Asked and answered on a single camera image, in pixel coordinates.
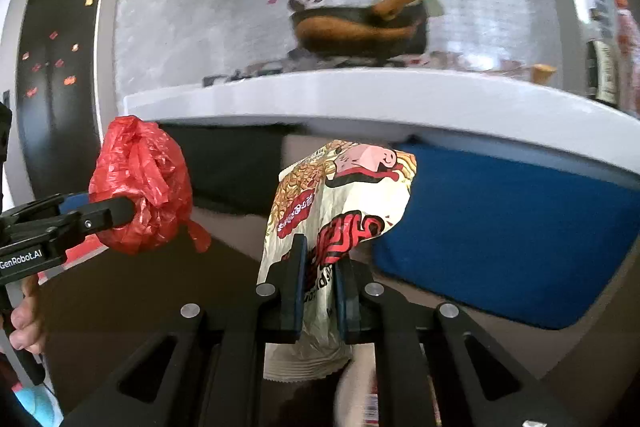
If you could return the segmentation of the person's left hand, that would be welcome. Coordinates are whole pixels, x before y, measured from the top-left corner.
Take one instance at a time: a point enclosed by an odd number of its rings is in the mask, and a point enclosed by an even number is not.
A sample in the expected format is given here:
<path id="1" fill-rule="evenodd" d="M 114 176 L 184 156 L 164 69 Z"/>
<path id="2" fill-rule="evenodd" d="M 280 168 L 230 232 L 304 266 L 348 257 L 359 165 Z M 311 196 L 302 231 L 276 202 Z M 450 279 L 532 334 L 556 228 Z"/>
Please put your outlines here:
<path id="1" fill-rule="evenodd" d="M 14 331 L 9 340 L 17 351 L 26 350 L 32 355 L 42 355 L 47 336 L 39 310 L 40 286 L 37 275 L 22 280 L 22 293 L 23 300 L 11 314 Z"/>

